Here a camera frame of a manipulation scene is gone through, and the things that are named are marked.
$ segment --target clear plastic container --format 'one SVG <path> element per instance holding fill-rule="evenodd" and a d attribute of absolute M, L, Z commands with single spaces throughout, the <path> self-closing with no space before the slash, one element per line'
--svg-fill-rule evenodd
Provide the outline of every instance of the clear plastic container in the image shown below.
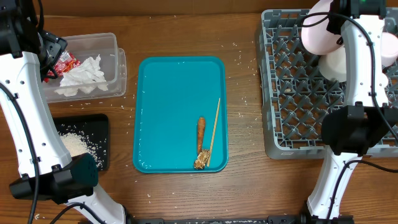
<path fill-rule="evenodd" d="M 44 94 L 48 103 L 107 98 L 123 96 L 125 94 L 127 80 L 126 55 L 123 49 L 118 48 L 118 43 L 116 42 L 116 36 L 114 34 L 88 34 L 63 38 L 68 41 L 67 50 L 79 61 L 84 62 L 89 57 L 95 59 L 98 55 L 101 57 L 99 66 L 101 67 L 101 71 L 104 72 L 106 82 L 62 87 L 60 87 L 62 77 L 49 80 L 48 83 L 43 82 Z M 108 90 L 103 91 L 99 88 L 95 88 L 89 94 L 78 90 L 75 96 L 59 95 L 55 92 L 55 90 L 71 87 L 97 87 L 98 85 L 107 85 Z"/>

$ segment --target wooden table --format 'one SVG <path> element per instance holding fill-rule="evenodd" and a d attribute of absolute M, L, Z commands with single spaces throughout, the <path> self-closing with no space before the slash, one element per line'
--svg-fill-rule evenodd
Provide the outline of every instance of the wooden table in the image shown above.
<path fill-rule="evenodd" d="M 119 47 L 126 51 L 125 97 L 55 103 L 50 110 L 54 117 L 108 115 L 111 165 L 100 174 L 99 182 L 136 218 L 266 218 L 298 214 L 311 194 L 322 160 L 277 161 L 264 152 L 261 79 L 253 43 L 259 22 L 260 14 L 46 19 L 45 28 L 61 36 L 112 32 Z M 138 67 L 145 58 L 162 55 L 215 55 L 224 61 L 229 162 L 217 174 L 145 175 L 132 164 Z M 238 65 L 240 55 L 242 64 Z M 0 133 L 0 222 L 24 223 L 31 201 L 15 200 L 9 191 L 8 185 L 19 175 L 14 143 L 2 113 Z M 395 168 L 398 163 L 398 159 L 370 161 Z M 397 184 L 396 175 L 359 165 L 346 190 L 341 213 L 354 215 L 356 223 L 398 223 Z M 48 223 L 63 207 L 51 201 L 39 202 L 36 213 L 40 219 L 35 223 Z M 71 210 L 60 223 L 82 219 Z"/>

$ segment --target black tray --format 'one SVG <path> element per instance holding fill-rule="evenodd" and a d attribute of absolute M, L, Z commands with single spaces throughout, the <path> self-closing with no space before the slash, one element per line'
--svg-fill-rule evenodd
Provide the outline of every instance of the black tray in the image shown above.
<path fill-rule="evenodd" d="M 109 121 L 105 114 L 91 114 L 83 116 L 70 116 L 64 118 L 54 118 L 54 124 L 60 135 L 84 132 L 93 144 L 97 144 L 96 154 L 99 161 L 102 161 L 98 171 L 109 168 Z"/>

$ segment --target red wrapper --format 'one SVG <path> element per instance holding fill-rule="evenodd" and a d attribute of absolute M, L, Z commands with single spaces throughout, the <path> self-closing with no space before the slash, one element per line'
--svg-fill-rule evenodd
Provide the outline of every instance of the red wrapper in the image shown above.
<path fill-rule="evenodd" d="M 80 64 L 81 62 L 77 60 L 77 58 L 75 58 L 72 53 L 64 51 L 58 59 L 58 62 L 55 64 L 54 69 L 57 72 L 58 76 L 62 76 L 64 72 L 69 72 L 71 69 L 76 68 Z M 54 73 L 49 71 L 47 75 L 53 77 Z"/>

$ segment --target dish rack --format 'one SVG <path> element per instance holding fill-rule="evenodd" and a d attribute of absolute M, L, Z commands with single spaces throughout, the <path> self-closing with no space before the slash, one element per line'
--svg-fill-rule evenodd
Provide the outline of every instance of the dish rack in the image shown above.
<path fill-rule="evenodd" d="M 321 159 L 324 117 L 343 106 L 346 83 L 330 82 L 319 72 L 319 55 L 300 40 L 300 21 L 309 9 L 266 10 L 256 31 L 262 80 L 262 123 L 266 153 L 273 159 Z M 398 34 L 398 8 L 387 8 L 385 32 Z M 383 68 L 389 79 L 389 106 L 398 108 L 398 63 Z M 374 157 L 398 157 L 390 133 L 368 151 Z"/>

